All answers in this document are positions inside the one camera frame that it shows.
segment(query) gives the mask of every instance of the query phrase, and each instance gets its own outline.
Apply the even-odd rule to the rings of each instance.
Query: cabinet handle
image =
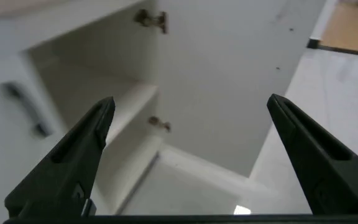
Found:
[[[24,90],[20,84],[16,82],[3,83],[2,87],[4,91],[12,98],[20,101],[24,111],[34,122],[34,131],[46,138],[51,135],[52,131],[49,129],[45,120],[37,110],[35,104],[31,101],[29,94]]]

